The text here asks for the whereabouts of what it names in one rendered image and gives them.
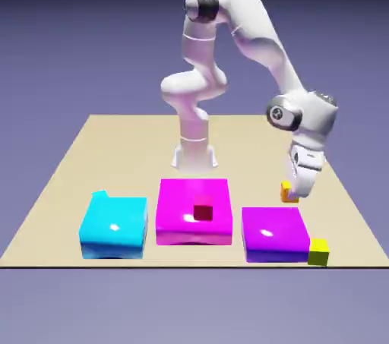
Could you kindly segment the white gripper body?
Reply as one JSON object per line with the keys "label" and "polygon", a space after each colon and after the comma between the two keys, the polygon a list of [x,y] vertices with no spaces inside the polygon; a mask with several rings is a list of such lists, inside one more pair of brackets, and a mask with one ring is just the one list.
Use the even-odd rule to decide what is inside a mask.
{"label": "white gripper body", "polygon": [[324,152],[294,144],[289,149],[289,196],[307,197],[324,166]]}

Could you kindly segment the small yellow cube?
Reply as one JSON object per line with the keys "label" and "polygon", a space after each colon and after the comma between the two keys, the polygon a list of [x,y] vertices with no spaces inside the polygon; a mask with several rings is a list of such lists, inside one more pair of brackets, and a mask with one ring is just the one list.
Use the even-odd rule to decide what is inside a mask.
{"label": "small yellow cube", "polygon": [[329,247],[325,239],[312,238],[308,253],[308,265],[326,267],[329,254]]}

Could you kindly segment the large cyan box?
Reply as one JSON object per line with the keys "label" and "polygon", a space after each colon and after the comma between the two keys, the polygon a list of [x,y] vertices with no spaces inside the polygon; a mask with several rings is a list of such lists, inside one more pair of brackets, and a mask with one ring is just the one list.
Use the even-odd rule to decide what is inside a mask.
{"label": "large cyan box", "polygon": [[91,198],[79,228],[84,259],[141,259],[148,225],[147,198]]}

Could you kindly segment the large purple box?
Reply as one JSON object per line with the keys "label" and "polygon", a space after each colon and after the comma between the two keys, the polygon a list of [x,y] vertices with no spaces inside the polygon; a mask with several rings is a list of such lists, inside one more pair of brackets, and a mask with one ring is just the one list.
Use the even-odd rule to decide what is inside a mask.
{"label": "large purple box", "polygon": [[249,263],[305,263],[310,237],[296,207],[242,208],[242,240]]}

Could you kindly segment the small red cube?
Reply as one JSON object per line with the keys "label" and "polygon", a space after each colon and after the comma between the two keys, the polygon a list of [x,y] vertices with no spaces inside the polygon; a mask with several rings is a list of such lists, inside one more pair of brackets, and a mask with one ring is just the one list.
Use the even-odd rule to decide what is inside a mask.
{"label": "small red cube", "polygon": [[213,220],[213,198],[210,195],[198,195],[194,198],[193,218],[196,221]]}

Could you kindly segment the small orange cube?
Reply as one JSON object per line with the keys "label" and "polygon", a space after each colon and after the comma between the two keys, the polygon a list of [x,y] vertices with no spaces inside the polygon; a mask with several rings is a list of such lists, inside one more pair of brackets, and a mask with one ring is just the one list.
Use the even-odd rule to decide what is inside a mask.
{"label": "small orange cube", "polygon": [[299,202],[299,197],[291,191],[290,181],[282,181],[280,187],[280,198],[282,202],[291,204],[297,204]]}

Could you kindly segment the large magenta box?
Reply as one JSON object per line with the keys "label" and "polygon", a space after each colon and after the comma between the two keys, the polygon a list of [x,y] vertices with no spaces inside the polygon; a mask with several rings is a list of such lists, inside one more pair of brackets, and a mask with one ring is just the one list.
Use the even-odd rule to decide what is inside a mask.
{"label": "large magenta box", "polygon": [[[194,198],[213,198],[213,220],[193,218]],[[225,178],[170,178],[160,181],[155,219],[158,245],[231,245],[232,208]]]}

